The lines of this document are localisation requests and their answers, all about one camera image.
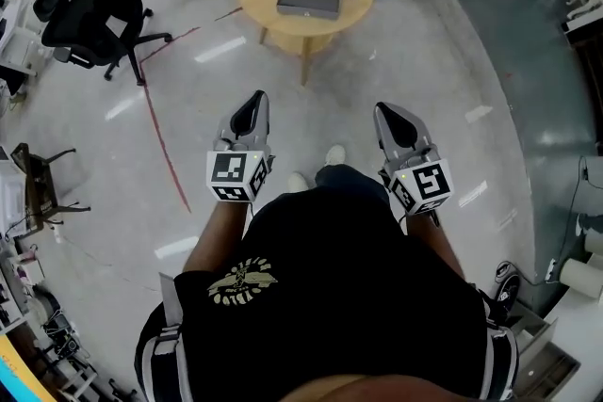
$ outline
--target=chair armrest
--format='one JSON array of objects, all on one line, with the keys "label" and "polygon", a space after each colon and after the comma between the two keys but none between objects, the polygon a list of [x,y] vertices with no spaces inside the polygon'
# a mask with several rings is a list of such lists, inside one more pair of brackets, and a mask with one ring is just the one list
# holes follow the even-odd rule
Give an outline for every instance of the chair armrest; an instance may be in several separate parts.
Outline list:
[{"label": "chair armrest", "polygon": [[92,69],[94,67],[94,64],[89,60],[72,54],[71,49],[67,49],[66,47],[57,47],[53,53],[53,57],[59,62],[72,62],[73,64],[77,64],[86,69]]}]

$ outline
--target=graphic print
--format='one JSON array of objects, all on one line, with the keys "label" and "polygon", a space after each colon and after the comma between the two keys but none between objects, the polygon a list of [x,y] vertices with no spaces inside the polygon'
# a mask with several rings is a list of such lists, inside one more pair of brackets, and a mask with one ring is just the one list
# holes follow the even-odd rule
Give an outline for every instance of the graphic print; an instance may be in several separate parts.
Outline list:
[{"label": "graphic print", "polygon": [[416,204],[415,199],[406,190],[406,188],[402,185],[398,178],[396,178],[396,181],[394,181],[392,191],[396,195],[396,198],[399,199],[399,202],[402,203],[402,206],[406,211],[410,211],[413,209]]},{"label": "graphic print", "polygon": [[446,176],[439,165],[414,169],[413,175],[415,176],[416,185],[423,200],[446,195],[450,192]]},{"label": "graphic print", "polygon": [[249,196],[242,187],[211,186],[218,198],[224,201],[249,201]]},{"label": "graphic print", "polygon": [[211,175],[211,181],[227,181],[240,183],[245,174],[245,153],[219,153],[216,154],[216,164]]},{"label": "graphic print", "polygon": [[214,303],[225,306],[245,305],[277,280],[270,275],[272,265],[265,258],[250,258],[231,268],[231,273],[207,288]]},{"label": "graphic print", "polygon": [[419,213],[425,213],[426,211],[434,210],[438,206],[444,204],[444,201],[446,201],[447,199],[448,198],[442,198],[441,200],[426,202],[425,204],[423,204],[423,206],[416,210],[416,215],[418,215]]},{"label": "graphic print", "polygon": [[262,187],[262,183],[264,183],[264,180],[267,176],[268,168],[266,167],[266,163],[262,159],[260,161],[260,164],[257,165],[257,169],[255,170],[255,173],[252,176],[251,186],[252,193],[254,196],[257,196],[257,193],[259,192],[260,187]]}]

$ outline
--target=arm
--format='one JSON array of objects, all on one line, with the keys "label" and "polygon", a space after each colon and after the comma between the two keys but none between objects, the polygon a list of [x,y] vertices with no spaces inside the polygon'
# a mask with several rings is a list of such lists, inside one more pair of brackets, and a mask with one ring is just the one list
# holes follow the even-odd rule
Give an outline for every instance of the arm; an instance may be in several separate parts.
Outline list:
[{"label": "arm", "polygon": [[430,217],[409,215],[406,218],[406,228],[409,236],[414,236],[423,241],[464,280],[463,269],[454,251],[452,251],[444,230],[435,226]]},{"label": "arm", "polygon": [[218,271],[243,237],[248,203],[219,202],[205,225],[183,272]]}]

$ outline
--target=polished floor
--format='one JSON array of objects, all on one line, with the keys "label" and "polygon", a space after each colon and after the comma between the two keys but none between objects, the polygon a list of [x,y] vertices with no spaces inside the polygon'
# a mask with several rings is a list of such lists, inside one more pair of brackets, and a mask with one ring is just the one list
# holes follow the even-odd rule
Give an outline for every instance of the polished floor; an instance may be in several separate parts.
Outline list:
[{"label": "polished floor", "polygon": [[[596,150],[588,88],[561,30],[570,8],[564,0],[459,2],[492,59],[519,135],[534,208],[535,280],[542,282],[552,258],[559,262],[561,254],[559,267],[570,253],[583,256],[573,230],[576,214],[600,213],[596,190],[585,184],[572,207],[579,158]],[[562,293],[562,285],[541,285],[524,299],[545,313]]]},{"label": "polished floor", "polygon": [[38,246],[48,288],[102,373],[136,387],[134,348],[160,301],[157,272],[179,272],[214,205],[204,177],[217,123],[258,88],[270,98],[277,157],[256,212],[285,191],[291,171],[312,179],[334,143],[376,178],[383,158],[372,108],[389,101],[424,119],[450,163],[456,194],[440,217],[467,279],[491,291],[505,259],[532,271],[519,141],[495,70],[455,0],[375,0],[313,58],[305,88],[299,60],[259,45],[258,26],[236,0],[143,1],[155,11],[146,32],[179,36],[157,52],[161,41],[140,47],[147,89],[127,62],[106,82],[101,69],[50,61],[27,102],[0,122],[9,149],[23,141],[45,156],[77,149],[53,165],[57,191],[92,211],[66,215],[57,232],[27,242]]}]

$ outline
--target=white floor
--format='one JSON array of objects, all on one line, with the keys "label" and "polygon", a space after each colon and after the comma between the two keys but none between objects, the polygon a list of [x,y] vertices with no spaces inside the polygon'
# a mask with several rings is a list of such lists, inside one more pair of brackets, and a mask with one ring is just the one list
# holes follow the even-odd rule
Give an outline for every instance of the white floor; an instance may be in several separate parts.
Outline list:
[{"label": "white floor", "polygon": [[[0,141],[10,150],[19,142],[44,156],[77,149],[53,165],[57,192],[92,211],[66,215],[57,237],[46,229],[27,241],[38,245],[46,284],[102,373],[137,386],[134,348],[160,301],[157,272],[175,275],[187,257],[155,251],[202,230],[214,205],[204,186],[205,153],[220,116],[258,88],[270,98],[277,158],[255,211],[285,190],[292,170],[311,179],[336,142],[352,166],[376,178],[383,158],[372,108],[394,102],[425,120],[450,163],[456,195],[440,217],[468,280],[491,290],[504,259],[533,271],[530,188],[509,108],[453,0],[375,0],[361,23],[314,58],[306,88],[298,84],[299,60],[258,45],[258,28],[244,12],[216,21],[236,0],[143,1],[155,11],[149,33],[176,37],[199,27],[142,64],[190,211],[127,61],[110,83],[101,69],[51,61],[30,83],[26,103],[0,121]],[[244,42],[194,60],[235,39]],[[161,45],[141,46],[139,59]]]}]

